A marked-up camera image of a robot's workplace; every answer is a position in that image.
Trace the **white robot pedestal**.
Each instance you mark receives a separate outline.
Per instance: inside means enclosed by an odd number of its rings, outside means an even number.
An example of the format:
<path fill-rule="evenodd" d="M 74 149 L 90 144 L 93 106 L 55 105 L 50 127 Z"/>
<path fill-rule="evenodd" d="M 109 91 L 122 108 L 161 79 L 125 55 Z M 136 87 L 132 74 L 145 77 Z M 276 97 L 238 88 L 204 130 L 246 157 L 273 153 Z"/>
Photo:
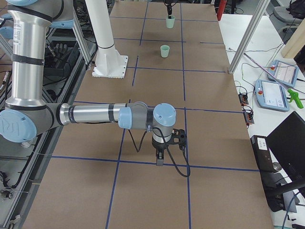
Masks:
<path fill-rule="evenodd" d="M 86 6 L 98 46 L 96 57 L 105 54 L 108 57 L 118 57 L 120 54 L 115 48 L 106 1 L 87 0 Z"/>

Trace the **orange terminal block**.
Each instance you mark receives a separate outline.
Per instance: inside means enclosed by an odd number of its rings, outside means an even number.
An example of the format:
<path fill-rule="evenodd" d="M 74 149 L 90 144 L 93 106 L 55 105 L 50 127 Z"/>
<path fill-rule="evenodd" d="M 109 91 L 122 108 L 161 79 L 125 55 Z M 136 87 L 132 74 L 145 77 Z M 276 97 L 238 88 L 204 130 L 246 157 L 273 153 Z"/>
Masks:
<path fill-rule="evenodd" d="M 238 97 L 239 97 L 239 101 L 240 101 L 241 106 L 249 105 L 249 103 L 248 103 L 248 95 L 247 94 L 239 93 Z"/>
<path fill-rule="evenodd" d="M 247 126 L 254 124 L 253 114 L 248 111 L 244 111 L 244 119 Z"/>

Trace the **black monitor stand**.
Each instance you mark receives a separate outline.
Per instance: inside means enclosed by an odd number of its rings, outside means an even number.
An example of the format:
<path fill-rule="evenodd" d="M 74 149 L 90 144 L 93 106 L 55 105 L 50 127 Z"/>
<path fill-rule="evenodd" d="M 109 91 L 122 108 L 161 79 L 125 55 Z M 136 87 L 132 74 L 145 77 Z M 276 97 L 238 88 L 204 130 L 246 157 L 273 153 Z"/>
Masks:
<path fill-rule="evenodd" d="M 260 171 L 267 204 L 272 212 L 287 210 L 294 190 L 305 195 L 305 179 L 292 179 L 283 170 L 266 172 Z"/>

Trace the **near blue teach pendant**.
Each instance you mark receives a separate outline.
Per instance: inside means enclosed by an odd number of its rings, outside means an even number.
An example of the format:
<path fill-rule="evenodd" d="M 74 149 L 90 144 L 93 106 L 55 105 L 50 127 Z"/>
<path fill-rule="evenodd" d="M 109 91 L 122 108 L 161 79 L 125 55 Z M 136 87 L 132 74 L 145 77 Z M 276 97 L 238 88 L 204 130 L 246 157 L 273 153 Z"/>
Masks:
<path fill-rule="evenodd" d="M 281 112 L 290 110 L 285 94 L 285 89 L 279 83 L 268 80 L 257 80 L 255 82 L 255 96 L 261 108 Z"/>

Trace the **black computer box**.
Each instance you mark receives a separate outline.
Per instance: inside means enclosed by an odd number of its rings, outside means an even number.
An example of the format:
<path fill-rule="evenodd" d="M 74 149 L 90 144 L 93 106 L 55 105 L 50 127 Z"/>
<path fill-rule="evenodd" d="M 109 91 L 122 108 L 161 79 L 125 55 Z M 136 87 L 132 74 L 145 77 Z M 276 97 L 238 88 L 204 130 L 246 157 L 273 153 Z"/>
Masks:
<path fill-rule="evenodd" d="M 250 140 L 260 172 L 276 173 L 282 170 L 282 167 L 278 162 L 272 161 L 265 136 L 253 135 Z"/>

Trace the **aluminium profile post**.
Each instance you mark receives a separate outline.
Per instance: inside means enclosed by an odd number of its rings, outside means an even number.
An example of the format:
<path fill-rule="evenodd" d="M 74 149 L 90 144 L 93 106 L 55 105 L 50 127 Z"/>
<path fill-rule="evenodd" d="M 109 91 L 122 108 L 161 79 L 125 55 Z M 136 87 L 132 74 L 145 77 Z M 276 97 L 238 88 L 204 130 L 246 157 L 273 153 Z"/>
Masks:
<path fill-rule="evenodd" d="M 238 63 L 241 60 L 241 57 L 244 54 L 245 49 L 247 48 L 250 39 L 252 38 L 270 0 L 260 0 L 258 3 L 258 6 L 256 7 L 256 10 L 247 26 L 247 29 L 243 35 L 243 38 L 241 39 L 241 42 L 236 50 L 236 53 L 233 57 L 233 60 L 230 64 L 230 67 L 228 69 L 229 74 L 233 74 L 237 68 Z"/>

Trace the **green cup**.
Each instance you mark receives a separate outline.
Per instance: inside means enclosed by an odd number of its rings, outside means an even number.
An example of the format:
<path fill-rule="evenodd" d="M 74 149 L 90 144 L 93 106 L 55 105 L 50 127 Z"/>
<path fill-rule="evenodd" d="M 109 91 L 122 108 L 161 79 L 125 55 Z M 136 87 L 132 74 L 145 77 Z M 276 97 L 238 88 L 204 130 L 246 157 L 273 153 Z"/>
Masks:
<path fill-rule="evenodd" d="M 160 47 L 161 57 L 167 58 L 169 55 L 170 47 L 168 45 L 162 45 Z"/>
<path fill-rule="evenodd" d="M 166 18 L 166 28 L 172 29 L 174 27 L 174 23 L 175 23 L 175 17 L 173 15 Z"/>

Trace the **white metal base plate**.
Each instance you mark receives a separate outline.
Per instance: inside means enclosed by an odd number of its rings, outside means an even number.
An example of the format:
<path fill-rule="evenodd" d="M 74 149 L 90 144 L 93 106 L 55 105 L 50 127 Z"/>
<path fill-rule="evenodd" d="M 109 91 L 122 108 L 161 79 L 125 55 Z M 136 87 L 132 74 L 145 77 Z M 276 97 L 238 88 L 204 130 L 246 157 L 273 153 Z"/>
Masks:
<path fill-rule="evenodd" d="M 95 66 L 92 71 L 93 77 L 118 78 L 125 77 L 128 56 L 108 57 L 106 54 L 96 57 Z"/>

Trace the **black monitor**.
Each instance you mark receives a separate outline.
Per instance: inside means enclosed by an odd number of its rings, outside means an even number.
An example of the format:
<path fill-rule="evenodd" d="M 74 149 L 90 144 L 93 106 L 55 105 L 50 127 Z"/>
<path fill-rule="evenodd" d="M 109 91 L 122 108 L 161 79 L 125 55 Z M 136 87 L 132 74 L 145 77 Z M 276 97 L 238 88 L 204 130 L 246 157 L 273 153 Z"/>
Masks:
<path fill-rule="evenodd" d="M 266 141 L 291 180 L 305 177 L 305 121 L 296 111 L 280 123 Z"/>

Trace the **right orange terminal block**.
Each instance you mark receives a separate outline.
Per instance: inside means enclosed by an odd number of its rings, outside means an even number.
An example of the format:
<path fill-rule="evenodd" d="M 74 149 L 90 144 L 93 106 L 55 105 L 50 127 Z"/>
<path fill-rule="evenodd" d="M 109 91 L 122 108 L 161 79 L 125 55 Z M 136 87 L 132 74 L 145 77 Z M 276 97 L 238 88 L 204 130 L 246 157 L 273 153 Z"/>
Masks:
<path fill-rule="evenodd" d="M 244 119 L 247 126 L 254 124 L 253 114 L 248 111 L 244 111 Z"/>

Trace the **blue teach pendant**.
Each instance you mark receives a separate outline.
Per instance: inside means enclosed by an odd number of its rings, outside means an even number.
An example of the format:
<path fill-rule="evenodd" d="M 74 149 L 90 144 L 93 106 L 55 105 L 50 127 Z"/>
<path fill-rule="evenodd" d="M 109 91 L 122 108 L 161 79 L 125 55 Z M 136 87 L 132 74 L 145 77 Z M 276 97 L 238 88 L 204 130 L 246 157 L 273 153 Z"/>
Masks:
<path fill-rule="evenodd" d="M 286 86 L 293 88 L 295 87 L 299 67 L 295 64 L 289 64 L 281 60 L 274 60 L 267 71 L 273 75 L 277 80 L 280 80 Z"/>
<path fill-rule="evenodd" d="M 255 82 L 255 96 L 261 108 L 281 112 L 290 110 L 285 94 L 285 89 L 279 83 L 268 80 L 257 80 Z"/>

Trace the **far blue teach pendant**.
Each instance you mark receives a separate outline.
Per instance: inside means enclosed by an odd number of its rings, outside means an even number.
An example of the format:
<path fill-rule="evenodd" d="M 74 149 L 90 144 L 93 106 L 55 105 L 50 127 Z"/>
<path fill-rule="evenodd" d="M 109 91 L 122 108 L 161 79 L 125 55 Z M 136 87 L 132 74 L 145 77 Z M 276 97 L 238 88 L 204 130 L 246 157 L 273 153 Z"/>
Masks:
<path fill-rule="evenodd" d="M 274 60 L 267 71 L 273 75 L 277 80 L 280 80 L 286 86 L 293 88 L 295 87 L 299 67 L 295 64 L 289 64 L 281 60 Z"/>

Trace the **red fire extinguisher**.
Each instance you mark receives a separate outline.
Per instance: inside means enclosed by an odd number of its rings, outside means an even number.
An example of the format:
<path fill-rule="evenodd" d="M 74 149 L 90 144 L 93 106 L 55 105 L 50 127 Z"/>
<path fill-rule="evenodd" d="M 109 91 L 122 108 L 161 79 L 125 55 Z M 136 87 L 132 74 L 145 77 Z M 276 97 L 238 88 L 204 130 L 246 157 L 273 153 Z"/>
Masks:
<path fill-rule="evenodd" d="M 218 21 L 220 21 L 222 18 L 226 4 L 227 4 L 227 0 L 220 0 L 219 7 L 217 10 L 217 20 Z"/>

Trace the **left aluminium frame leg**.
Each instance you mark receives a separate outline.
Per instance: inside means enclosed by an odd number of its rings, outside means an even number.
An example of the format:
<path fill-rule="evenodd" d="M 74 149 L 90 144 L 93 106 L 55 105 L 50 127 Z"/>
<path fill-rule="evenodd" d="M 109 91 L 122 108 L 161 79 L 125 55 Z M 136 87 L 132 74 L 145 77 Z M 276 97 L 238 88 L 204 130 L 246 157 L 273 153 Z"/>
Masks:
<path fill-rule="evenodd" d="M 83 33 L 82 33 L 82 30 L 81 30 L 81 27 L 80 27 L 80 24 L 79 24 L 77 18 L 74 18 L 74 25 L 73 25 L 72 29 L 73 29 L 76 41 L 77 41 L 77 43 L 80 47 L 83 58 L 85 60 L 85 63 L 87 65 L 90 65 L 91 64 L 91 56 L 90 56 L 90 53 L 89 53 L 88 45 L 87 45 L 86 40 L 83 37 Z"/>

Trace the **green plastic spray gun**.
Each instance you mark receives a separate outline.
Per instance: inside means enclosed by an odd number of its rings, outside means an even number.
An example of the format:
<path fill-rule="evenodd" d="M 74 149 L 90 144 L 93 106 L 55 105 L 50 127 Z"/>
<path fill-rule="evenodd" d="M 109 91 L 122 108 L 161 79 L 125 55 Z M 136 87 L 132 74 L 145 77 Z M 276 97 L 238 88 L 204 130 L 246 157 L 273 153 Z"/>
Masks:
<path fill-rule="evenodd" d="M 299 98 L 299 95 L 297 92 L 293 91 L 292 89 L 288 89 L 287 92 L 290 94 L 290 100 L 289 103 L 294 101 L 298 108 L 303 109 L 303 104 Z"/>

